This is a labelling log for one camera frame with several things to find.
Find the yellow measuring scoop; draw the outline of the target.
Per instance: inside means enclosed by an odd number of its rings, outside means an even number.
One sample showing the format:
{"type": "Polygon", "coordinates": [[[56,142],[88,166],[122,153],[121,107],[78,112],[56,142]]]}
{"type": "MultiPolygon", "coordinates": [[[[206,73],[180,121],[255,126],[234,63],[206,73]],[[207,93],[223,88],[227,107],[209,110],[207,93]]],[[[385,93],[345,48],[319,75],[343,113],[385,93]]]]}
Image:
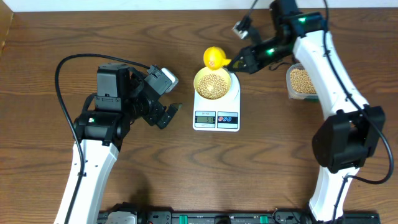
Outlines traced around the yellow measuring scoop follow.
{"type": "Polygon", "coordinates": [[[217,64],[217,69],[227,66],[231,63],[231,59],[226,58],[226,54],[223,49],[219,47],[209,47],[203,54],[203,61],[206,67],[209,68],[208,62],[212,60],[217,64]]]}

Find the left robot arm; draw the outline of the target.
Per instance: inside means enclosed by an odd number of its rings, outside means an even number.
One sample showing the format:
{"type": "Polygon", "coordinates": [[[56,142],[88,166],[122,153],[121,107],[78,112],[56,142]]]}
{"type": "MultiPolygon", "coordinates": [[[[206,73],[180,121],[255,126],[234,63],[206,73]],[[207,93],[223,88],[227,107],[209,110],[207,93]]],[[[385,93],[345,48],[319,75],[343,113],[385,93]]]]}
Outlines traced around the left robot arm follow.
{"type": "Polygon", "coordinates": [[[180,109],[160,97],[178,83],[166,68],[146,73],[121,63],[99,66],[97,91],[86,98],[72,122],[73,159],[56,223],[96,223],[104,190],[131,124],[142,118],[164,129],[180,109]]]}

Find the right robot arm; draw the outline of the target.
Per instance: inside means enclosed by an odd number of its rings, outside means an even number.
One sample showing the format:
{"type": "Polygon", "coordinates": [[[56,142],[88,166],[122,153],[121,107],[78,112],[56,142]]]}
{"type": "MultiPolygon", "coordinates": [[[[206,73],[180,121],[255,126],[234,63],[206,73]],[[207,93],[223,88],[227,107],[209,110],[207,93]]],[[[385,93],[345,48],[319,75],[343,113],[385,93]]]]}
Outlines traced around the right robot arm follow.
{"type": "Polygon", "coordinates": [[[234,32],[251,44],[226,64],[232,72],[256,73],[288,55],[308,72],[324,116],[324,123],[312,139],[319,163],[317,185],[308,203],[306,223],[338,223],[352,180],[379,141],[385,114],[370,106],[351,81],[333,45],[329,15],[304,13],[295,1],[273,1],[269,6],[275,36],[263,40],[246,14],[234,25],[234,32]]]}

